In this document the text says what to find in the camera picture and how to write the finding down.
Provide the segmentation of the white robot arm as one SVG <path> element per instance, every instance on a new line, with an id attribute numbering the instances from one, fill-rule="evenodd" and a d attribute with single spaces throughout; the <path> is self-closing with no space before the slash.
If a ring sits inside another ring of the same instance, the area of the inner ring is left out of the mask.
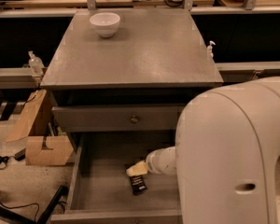
<path id="1" fill-rule="evenodd" d="M 183 109 L 175 145 L 128 168 L 176 175 L 184 224 L 277 224 L 280 77 L 206 91 Z"/>

